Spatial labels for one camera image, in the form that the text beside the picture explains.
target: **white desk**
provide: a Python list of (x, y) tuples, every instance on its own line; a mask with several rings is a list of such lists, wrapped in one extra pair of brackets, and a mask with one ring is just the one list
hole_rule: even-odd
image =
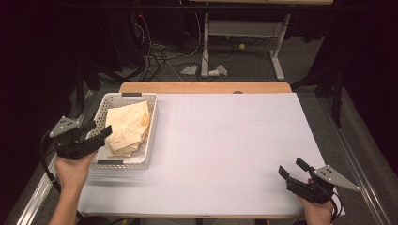
[(160, 94), (158, 105), (149, 169), (97, 176), (90, 171), (80, 212), (174, 218), (302, 216), (302, 206), (285, 189), (278, 168), (282, 165), (305, 181), (309, 175), (295, 164), (296, 158), (316, 168), (325, 162), (296, 94)]
[[(193, 2), (230, 3), (230, 4), (283, 4), (283, 5), (331, 5), (333, 0), (192, 0)], [(277, 38), (275, 50), (269, 51), (272, 66), (278, 81), (284, 81), (281, 64), (278, 59), (283, 44), (284, 35), (290, 21), (290, 14), (285, 14), (282, 22), (240, 22), (240, 21), (211, 21), (205, 14), (204, 48), (202, 57), (202, 77), (208, 77), (208, 36), (236, 36), (236, 37), (271, 37)]]

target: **folded cloth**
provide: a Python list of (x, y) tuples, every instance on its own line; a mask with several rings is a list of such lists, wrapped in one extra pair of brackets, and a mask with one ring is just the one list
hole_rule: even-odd
[(145, 140), (149, 126), (147, 101), (108, 109), (105, 126), (112, 125), (112, 134), (106, 139), (111, 151), (109, 157), (130, 157)]

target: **human hand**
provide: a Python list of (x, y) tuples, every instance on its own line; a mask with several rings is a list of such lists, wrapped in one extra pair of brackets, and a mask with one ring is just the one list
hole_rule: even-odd
[(58, 157), (55, 169), (59, 177), (62, 189), (81, 191), (88, 176), (88, 167), (91, 159), (96, 155), (93, 152), (78, 160)]
[(311, 203), (297, 195), (298, 200), (304, 206), (305, 219), (308, 225), (330, 225), (333, 204), (327, 201), (323, 204)]

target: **human arm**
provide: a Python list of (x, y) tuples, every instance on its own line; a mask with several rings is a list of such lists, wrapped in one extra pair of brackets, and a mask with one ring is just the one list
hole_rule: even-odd
[(331, 201), (319, 204), (308, 202), (299, 195), (297, 197), (304, 206), (305, 219), (308, 225), (330, 225), (333, 212)]
[(88, 176), (90, 161), (95, 155), (94, 152), (79, 160), (56, 159), (55, 169), (61, 183), (61, 194), (49, 224), (75, 224), (80, 194)]

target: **white plastic basket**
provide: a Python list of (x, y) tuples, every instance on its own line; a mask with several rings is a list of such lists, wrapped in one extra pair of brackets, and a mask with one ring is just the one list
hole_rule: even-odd
[(107, 170), (120, 170), (120, 169), (148, 169), (149, 161), (152, 152), (153, 139), (156, 128), (156, 121), (158, 118), (157, 98), (155, 94), (147, 93), (109, 93), (106, 94), (99, 109), (97, 110), (94, 120), (97, 127), (87, 134), (87, 138), (91, 138), (100, 134), (105, 128), (106, 115), (108, 109), (122, 107), (142, 101), (148, 103), (150, 114), (149, 132), (146, 141), (142, 142), (138, 150), (131, 154), (131, 157), (108, 157), (110, 151), (109, 145), (105, 142), (97, 155), (91, 161), (90, 167), (92, 169), (107, 169)]

